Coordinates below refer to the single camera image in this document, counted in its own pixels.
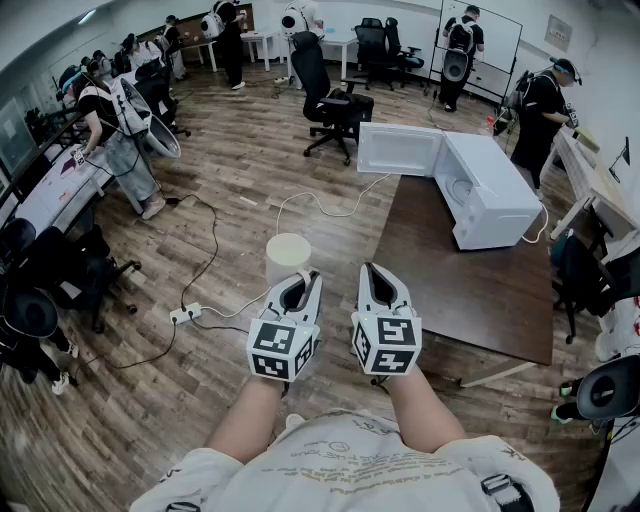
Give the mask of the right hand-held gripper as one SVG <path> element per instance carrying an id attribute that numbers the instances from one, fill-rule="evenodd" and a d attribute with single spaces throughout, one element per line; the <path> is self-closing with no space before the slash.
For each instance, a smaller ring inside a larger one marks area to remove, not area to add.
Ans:
<path id="1" fill-rule="evenodd" d="M 422 349 L 422 321 L 410 306 L 409 290 L 395 274 L 375 263 L 361 266 L 352 347 L 365 374 L 410 373 Z"/>

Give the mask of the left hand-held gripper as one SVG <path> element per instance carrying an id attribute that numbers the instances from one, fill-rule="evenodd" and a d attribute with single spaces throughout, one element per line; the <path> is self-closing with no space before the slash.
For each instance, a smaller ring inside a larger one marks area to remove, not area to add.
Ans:
<path id="1" fill-rule="evenodd" d="M 315 354 L 323 279 L 315 270 L 307 276 L 304 293 L 298 273 L 272 287 L 265 308 L 251 321 L 246 353 L 253 375 L 294 382 Z"/>

